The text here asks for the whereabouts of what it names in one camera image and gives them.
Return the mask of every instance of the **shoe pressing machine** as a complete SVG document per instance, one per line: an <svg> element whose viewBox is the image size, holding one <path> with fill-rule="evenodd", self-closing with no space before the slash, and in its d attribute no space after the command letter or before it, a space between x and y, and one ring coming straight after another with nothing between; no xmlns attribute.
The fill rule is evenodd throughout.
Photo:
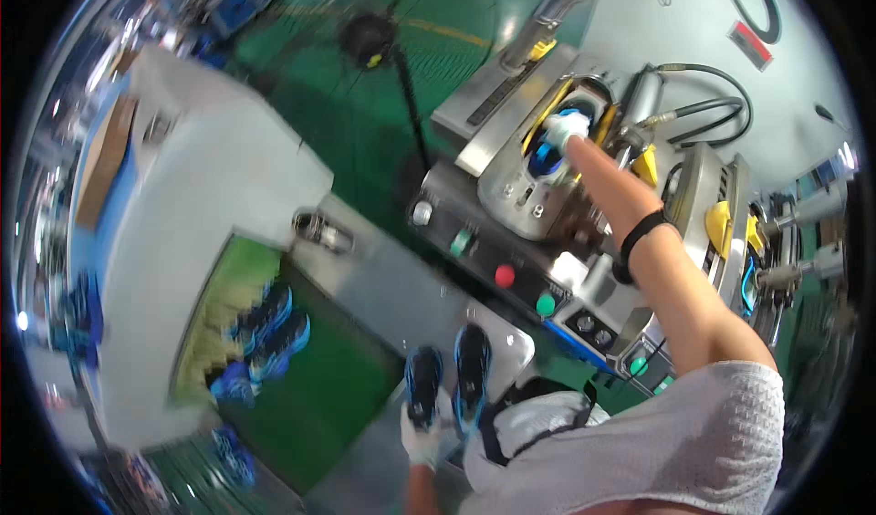
<svg viewBox="0 0 876 515"><path fill-rule="evenodd" d="M675 378L660 324L616 265L610 225L587 187L543 143L545 117L577 110L589 118L589 137L662 197L690 258L771 348L802 275L843 272L841 246L799 262L796 228L841 212L845 182L809 201L774 194L762 203L746 161L737 154L725 162L715 149L750 124L747 94L728 77L749 118L736 136L681 145L656 137L652 127L685 114L661 110L667 73L699 66L619 72L556 45L553 34L575 1L542 0L517 39L434 111L433 127L460 153L428 171L408 222L576 356L657 395Z"/></svg>

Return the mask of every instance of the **shoe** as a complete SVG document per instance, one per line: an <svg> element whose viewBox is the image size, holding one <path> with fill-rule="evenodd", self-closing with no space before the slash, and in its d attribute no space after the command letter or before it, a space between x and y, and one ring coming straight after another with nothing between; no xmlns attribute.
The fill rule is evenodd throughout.
<svg viewBox="0 0 876 515"><path fill-rule="evenodd" d="M438 412L435 400L444 374L441 353L430 346L422 346L407 355L405 361L405 389L407 390L407 417L417 429L428 430Z"/></svg>
<svg viewBox="0 0 876 515"><path fill-rule="evenodd" d="M474 323L459 329L453 350L457 384L453 409L463 436L477 428L487 401L487 377L490 375L492 348L484 330Z"/></svg>
<svg viewBox="0 0 876 515"><path fill-rule="evenodd" d="M249 368L242 361L229 361L225 368L213 369L204 381L216 401L242 400L249 408L256 405Z"/></svg>
<svg viewBox="0 0 876 515"><path fill-rule="evenodd" d="M244 346L244 356L264 343L292 312L292 290L284 281L275 281L266 289L262 302L237 317L229 330L231 340Z"/></svg>
<svg viewBox="0 0 876 515"><path fill-rule="evenodd" d="M230 427L218 427L212 431L216 455L230 473L232 479L243 486L256 484L255 464L252 455L237 439Z"/></svg>
<svg viewBox="0 0 876 515"><path fill-rule="evenodd" d="M310 316L293 311L282 325L244 361L249 366L252 389L257 394L266 378L280 378L289 370L289 358L310 341Z"/></svg>

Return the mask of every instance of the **gloved hand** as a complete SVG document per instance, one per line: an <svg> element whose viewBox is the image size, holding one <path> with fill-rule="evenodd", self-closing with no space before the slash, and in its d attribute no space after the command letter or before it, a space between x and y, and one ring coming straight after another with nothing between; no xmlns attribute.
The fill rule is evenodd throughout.
<svg viewBox="0 0 876 515"><path fill-rule="evenodd" d="M560 153L566 153L566 143L572 135L587 138L590 130L590 120L580 112L567 115L551 114L542 122L547 130L545 140Z"/></svg>
<svg viewBox="0 0 876 515"><path fill-rule="evenodd" d="M438 447L441 444L441 421L435 418L435 422L429 431L421 431L413 426L411 419L407 417L407 403L401 406L401 444L404 445L411 465L425 464L435 469L438 464Z"/></svg>

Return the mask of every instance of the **textured gray fabric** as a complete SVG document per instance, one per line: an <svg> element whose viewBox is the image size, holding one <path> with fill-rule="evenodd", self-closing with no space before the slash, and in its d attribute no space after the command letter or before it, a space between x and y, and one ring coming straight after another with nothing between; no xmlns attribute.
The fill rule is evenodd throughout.
<svg viewBox="0 0 876 515"><path fill-rule="evenodd" d="M497 417L503 451L505 441L520 442L524 429L534 431L523 418L530 409L543 411L529 416L552 426L574 407L571 396L559 395L545 396L553 402L538 410L525 406L536 398L512 407L502 421ZM464 465L476 494L460 512L566 515L610 500L661 499L718 513L761 513L782 463L784 411L777 372L722 362L686 374L601 425L539 441L507 468L486 460L475 434Z"/></svg>

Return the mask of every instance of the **gray work table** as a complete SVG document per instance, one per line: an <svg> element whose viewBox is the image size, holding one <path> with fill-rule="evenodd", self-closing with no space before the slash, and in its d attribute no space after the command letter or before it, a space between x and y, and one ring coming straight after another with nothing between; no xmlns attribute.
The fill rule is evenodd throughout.
<svg viewBox="0 0 876 515"><path fill-rule="evenodd" d="M423 344L440 350L445 392L451 393L456 384L456 333L469 322L484 329L493 348L487 383L490 400L501 397L529 365L535 346L528 334L437 276L410 250L334 195L323 199L319 211L355 236L354 249L350 255L335 256L317 245L296 241L292 246L295 264L400 356ZM306 495L308 512L386 513L404 498L408 460L399 426L404 391L402 382L344 459ZM442 412L444 418L452 419L449 406ZM458 445L452 431L445 433L443 453ZM464 477L447 463L439 468L438 479L452 488L464 487Z"/></svg>

